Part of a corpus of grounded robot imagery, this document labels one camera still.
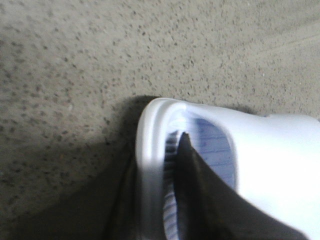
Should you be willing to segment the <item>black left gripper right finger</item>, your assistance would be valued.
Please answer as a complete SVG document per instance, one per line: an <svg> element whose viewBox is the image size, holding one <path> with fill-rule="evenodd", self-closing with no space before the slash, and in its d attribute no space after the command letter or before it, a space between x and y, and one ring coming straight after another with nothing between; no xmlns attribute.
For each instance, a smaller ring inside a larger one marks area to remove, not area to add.
<svg viewBox="0 0 320 240"><path fill-rule="evenodd" d="M305 240L300 231L240 197L205 163L183 133L173 172L181 240Z"/></svg>

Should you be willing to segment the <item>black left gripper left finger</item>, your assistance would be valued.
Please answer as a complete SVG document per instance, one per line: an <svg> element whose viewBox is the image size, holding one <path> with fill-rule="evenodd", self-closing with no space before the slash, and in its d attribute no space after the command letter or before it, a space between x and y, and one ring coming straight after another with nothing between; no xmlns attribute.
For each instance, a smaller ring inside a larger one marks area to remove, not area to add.
<svg viewBox="0 0 320 240"><path fill-rule="evenodd" d="M111 164L81 190L22 219L16 240L135 240L136 159L125 144Z"/></svg>

